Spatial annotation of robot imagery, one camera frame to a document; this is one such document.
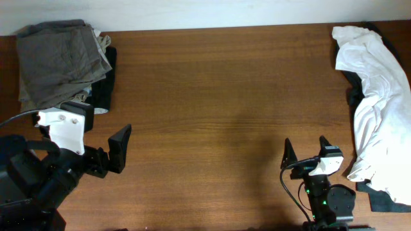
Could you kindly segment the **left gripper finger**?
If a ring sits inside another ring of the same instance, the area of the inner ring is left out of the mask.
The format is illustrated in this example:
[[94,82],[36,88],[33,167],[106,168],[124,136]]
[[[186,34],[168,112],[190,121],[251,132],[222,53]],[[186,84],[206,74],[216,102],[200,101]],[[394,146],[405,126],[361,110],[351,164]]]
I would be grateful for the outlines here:
[[128,124],[108,139],[109,171],[120,174],[124,170],[131,132],[132,125]]
[[43,138],[50,138],[49,136],[49,126],[39,125],[40,116],[38,112],[31,115],[32,124],[35,128],[38,128]]

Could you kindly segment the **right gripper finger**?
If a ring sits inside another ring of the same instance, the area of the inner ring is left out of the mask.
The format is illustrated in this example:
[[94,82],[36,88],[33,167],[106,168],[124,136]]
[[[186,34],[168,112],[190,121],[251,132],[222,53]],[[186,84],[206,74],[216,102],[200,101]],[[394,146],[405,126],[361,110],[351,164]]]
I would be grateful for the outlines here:
[[319,137],[319,142],[320,142],[319,156],[320,157],[328,157],[329,154],[330,154],[329,147],[331,147],[331,144],[329,143],[329,141],[323,135],[321,135]]
[[284,154],[281,161],[281,169],[290,169],[297,162],[297,157],[294,152],[292,143],[289,138],[286,138],[284,141]]

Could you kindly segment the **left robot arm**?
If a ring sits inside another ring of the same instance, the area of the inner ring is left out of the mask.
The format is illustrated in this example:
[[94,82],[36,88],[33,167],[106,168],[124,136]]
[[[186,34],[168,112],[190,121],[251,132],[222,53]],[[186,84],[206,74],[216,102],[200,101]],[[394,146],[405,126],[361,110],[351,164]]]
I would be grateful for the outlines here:
[[108,152],[84,145],[85,116],[38,110],[41,141],[1,138],[1,230],[65,230],[59,206],[83,175],[105,178],[125,168],[130,124],[112,135]]

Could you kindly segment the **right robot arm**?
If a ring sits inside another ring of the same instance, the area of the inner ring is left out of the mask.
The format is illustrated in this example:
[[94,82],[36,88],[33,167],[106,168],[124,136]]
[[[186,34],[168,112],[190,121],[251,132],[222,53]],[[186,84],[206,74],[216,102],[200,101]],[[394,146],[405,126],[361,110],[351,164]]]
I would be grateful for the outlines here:
[[[332,185],[329,176],[336,173],[344,160],[338,146],[334,146],[321,136],[319,137],[319,154],[304,160],[298,160],[290,139],[284,141],[284,154],[279,175],[283,189],[291,197],[306,217],[303,230],[349,230],[349,222],[354,219],[353,209],[356,193],[341,184]],[[312,216],[308,213],[292,193],[284,180],[284,172],[290,170],[292,180],[302,180],[302,186],[308,197]]]

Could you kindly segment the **folded black garment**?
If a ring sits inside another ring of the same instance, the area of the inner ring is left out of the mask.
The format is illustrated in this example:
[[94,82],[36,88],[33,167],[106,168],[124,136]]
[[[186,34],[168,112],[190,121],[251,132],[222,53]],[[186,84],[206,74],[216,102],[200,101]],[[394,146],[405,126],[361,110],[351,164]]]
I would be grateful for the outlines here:
[[106,58],[109,61],[111,70],[105,74],[105,78],[91,85],[91,93],[85,102],[94,107],[95,114],[106,114],[110,110],[112,92],[114,90],[116,77],[116,48],[109,46],[106,48]]

